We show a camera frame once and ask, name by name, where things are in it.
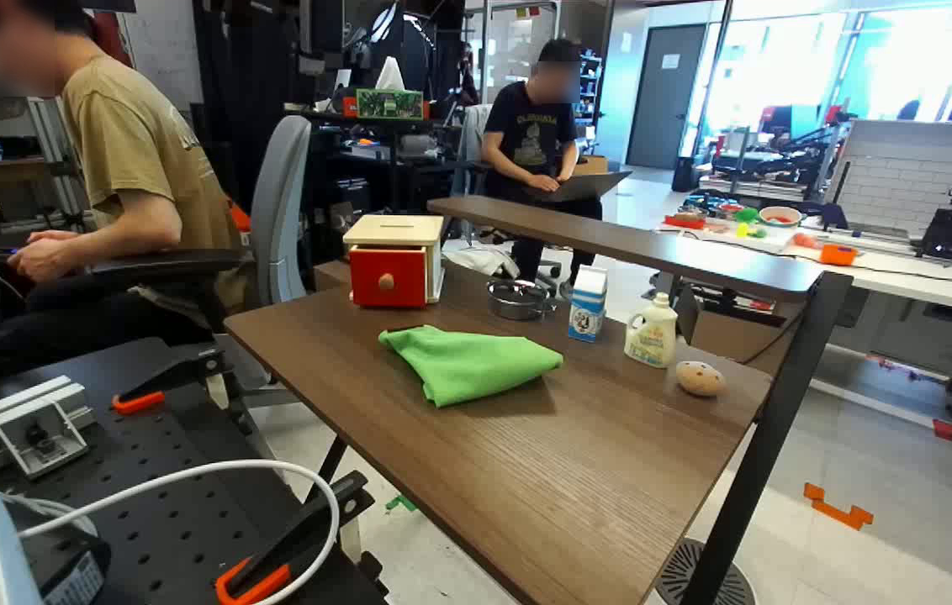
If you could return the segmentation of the green microfiber cloth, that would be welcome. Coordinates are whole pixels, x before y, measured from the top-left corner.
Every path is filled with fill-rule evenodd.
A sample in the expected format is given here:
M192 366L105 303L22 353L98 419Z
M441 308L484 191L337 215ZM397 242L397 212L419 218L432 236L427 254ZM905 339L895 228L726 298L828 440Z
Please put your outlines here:
M377 344L397 353L432 407L459 407L507 394L562 366L562 353L503 331L461 331L441 327L384 330Z

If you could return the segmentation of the metal bowl on table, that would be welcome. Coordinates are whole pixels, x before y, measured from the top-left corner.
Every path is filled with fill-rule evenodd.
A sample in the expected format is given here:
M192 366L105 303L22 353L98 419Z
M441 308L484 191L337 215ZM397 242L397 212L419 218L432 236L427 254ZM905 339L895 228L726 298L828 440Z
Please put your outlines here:
M545 320L556 308L556 291L525 280L490 280L489 298L499 317L513 320Z

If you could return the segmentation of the wooden box with red drawer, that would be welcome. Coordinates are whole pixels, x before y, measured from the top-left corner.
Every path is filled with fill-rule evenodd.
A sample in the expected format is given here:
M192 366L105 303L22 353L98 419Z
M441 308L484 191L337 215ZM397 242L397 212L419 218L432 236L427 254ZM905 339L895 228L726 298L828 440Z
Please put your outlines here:
M441 215L359 215L347 236L350 298L362 308L423 308L445 291Z

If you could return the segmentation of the small blue white carton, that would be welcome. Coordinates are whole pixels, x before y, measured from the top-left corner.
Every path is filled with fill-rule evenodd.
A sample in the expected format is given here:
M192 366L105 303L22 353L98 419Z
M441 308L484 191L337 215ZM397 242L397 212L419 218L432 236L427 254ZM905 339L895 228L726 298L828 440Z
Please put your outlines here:
M570 288L570 331L579 344L596 344L604 331L604 320L605 320L605 288L609 280L592 268L583 265L571 288Z

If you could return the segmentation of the person in black shirt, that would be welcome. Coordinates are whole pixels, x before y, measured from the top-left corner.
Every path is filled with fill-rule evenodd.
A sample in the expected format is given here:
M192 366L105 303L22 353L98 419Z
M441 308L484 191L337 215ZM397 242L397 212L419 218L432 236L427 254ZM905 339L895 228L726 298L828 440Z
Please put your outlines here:
M556 36L525 79L499 89L480 133L490 198L538 203L575 177L579 131L570 89L579 66L583 47Z

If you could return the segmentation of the pale yellow soap bottle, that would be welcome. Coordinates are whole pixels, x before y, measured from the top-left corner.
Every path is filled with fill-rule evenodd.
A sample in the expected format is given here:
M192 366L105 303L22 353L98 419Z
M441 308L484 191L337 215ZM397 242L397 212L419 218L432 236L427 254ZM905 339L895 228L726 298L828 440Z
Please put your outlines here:
M666 370L678 356L678 308L666 291L656 291L630 324L625 324L625 353L637 363Z

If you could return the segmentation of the grey office chair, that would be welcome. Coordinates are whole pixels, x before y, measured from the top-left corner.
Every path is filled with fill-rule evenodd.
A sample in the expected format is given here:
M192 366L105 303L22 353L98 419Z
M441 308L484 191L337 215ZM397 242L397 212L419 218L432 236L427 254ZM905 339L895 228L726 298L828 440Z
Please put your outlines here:
M131 339L205 347L246 308L294 303L302 281L302 182L312 125L287 113L265 143L249 242L195 242L192 218L163 196L129 191L109 226L60 237L81 277L42 291L48 327L33 356L69 361Z

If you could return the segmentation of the round tan bread bun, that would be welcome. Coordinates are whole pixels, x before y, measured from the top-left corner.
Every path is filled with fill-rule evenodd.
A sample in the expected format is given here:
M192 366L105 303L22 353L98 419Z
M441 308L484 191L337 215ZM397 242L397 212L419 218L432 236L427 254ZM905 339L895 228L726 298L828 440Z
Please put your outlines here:
M726 376L703 361L679 361L673 366L673 376L679 390L685 390L690 396L703 396L703 401L719 396L726 386Z

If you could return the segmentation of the person in khaki shirt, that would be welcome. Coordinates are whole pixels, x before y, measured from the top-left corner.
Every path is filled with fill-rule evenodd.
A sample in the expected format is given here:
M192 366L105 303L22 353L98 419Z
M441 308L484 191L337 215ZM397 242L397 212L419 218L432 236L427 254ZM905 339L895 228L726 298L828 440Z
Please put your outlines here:
M79 0L0 0L0 83L64 104L92 203L87 231L31 231L6 259L28 307L0 320L0 372L129 339L195 339L205 307L249 303L246 268L203 287L93 281L92 268L171 252L233 252L233 198L181 110L92 33Z

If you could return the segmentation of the aluminium extrusion rail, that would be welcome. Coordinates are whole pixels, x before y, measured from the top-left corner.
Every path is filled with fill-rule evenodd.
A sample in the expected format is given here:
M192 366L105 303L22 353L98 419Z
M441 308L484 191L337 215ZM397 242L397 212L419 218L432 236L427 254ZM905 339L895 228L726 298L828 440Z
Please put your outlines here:
M0 470L44 476L87 455L84 431L93 424L87 394L71 376L0 396Z

